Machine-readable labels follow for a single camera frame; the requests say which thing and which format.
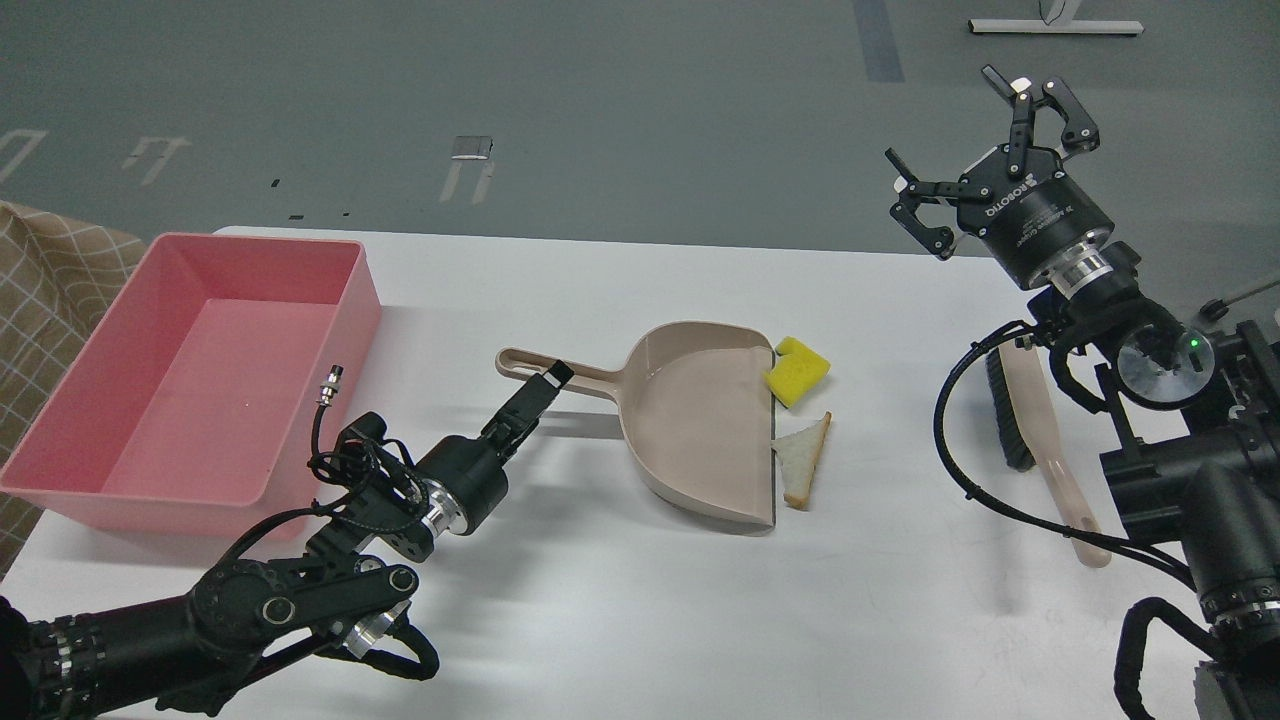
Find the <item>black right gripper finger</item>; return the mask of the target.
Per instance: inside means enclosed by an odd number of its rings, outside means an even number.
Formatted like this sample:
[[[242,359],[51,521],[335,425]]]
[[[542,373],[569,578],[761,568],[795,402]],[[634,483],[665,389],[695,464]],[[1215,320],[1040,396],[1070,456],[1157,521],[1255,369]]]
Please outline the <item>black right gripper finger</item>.
[[[1048,108],[1062,119],[1060,142],[1055,149],[1060,159],[1092,152],[1100,146],[1098,126],[1065,79],[1052,76],[1042,83],[1028,78],[1012,83],[992,65],[982,67],[980,73],[1012,113],[1005,145],[1005,170],[1009,177],[1021,178],[1027,172],[1027,159],[1036,135],[1036,115],[1042,109]]]
[[[895,186],[897,200],[890,208],[890,215],[925,251],[934,258],[948,260],[956,247],[956,232],[950,225],[927,225],[918,215],[923,204],[954,205],[956,202],[988,202],[993,191],[988,184],[975,184],[966,179],[929,182],[919,179],[893,149],[886,149],[884,156],[899,173],[900,183]]]

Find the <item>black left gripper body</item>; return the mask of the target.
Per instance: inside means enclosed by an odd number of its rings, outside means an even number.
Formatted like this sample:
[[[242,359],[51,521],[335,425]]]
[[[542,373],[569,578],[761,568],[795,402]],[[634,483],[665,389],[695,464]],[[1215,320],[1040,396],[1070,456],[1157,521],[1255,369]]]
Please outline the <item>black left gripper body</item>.
[[[413,465],[413,470],[444,489],[457,507],[451,532],[472,534],[507,496],[509,454],[485,439],[447,436]]]

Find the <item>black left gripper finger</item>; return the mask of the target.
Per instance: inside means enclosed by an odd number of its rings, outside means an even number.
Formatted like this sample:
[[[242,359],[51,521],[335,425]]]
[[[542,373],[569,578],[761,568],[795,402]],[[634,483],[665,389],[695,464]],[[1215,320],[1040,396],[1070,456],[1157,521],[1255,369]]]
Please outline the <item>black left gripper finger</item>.
[[[559,361],[559,360],[553,361],[553,364],[550,365],[550,368],[548,370],[540,372],[540,373],[536,373],[536,374],[548,373],[548,372],[550,374],[553,374],[554,377],[557,377],[561,380],[561,391],[568,384],[570,380],[573,379],[573,375],[575,375],[573,370],[571,370],[570,366],[566,363]],[[509,461],[517,454],[517,451],[495,451],[495,452],[497,452],[500,462],[507,462],[507,461]]]
[[[483,428],[480,439],[494,451],[517,451],[559,392],[561,380],[549,372],[531,375],[495,411]]]

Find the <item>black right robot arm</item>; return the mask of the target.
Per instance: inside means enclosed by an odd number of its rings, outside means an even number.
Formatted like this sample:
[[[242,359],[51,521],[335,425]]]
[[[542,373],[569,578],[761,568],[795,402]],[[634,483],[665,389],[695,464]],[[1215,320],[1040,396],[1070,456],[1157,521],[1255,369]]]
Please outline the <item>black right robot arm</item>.
[[[1277,346],[1256,322],[1213,331],[1229,300],[1196,322],[1138,284],[1140,256],[1065,172],[1100,146],[1100,128],[1068,83],[982,70],[1010,106],[1009,137],[950,182],[897,170],[891,217],[940,260],[957,233],[978,238],[1030,292],[1030,320],[974,342],[947,374],[932,433],[969,500],[1070,539],[1094,566],[1121,556],[1189,588],[1199,620],[1160,597],[1125,614],[1114,694],[1147,719],[1140,693],[1149,625],[1162,621],[1206,660],[1196,669],[1202,719],[1277,716]],[[1059,509],[1015,509],[956,462],[945,415],[956,383],[986,366],[1006,464],[1039,468]]]

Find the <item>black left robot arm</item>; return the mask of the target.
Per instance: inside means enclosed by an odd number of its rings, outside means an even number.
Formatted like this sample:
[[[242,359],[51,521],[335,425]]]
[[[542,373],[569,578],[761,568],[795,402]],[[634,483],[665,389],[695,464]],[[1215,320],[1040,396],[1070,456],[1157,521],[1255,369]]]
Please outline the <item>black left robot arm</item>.
[[[342,366],[321,386],[314,475],[339,498],[251,527],[184,594],[33,623],[3,605],[3,716],[96,719],[138,702],[214,717],[242,689],[308,657],[416,682],[440,666],[410,620],[443,533],[475,532],[504,498],[506,464],[575,373],[534,372],[475,438],[448,436],[420,460],[366,413],[320,448]]]

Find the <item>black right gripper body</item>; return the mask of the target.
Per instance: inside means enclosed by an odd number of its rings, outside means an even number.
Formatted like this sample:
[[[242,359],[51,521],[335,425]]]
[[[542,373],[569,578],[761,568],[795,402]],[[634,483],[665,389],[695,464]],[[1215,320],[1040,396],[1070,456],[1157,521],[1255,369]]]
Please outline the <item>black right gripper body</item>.
[[[1066,176],[1053,150],[1028,149],[1018,177],[1007,173],[1006,155],[993,147],[961,173],[963,184],[988,192],[957,204],[957,224],[1020,290],[1034,290],[1048,283],[1043,272],[1057,255],[1082,242],[1106,243],[1115,223]]]

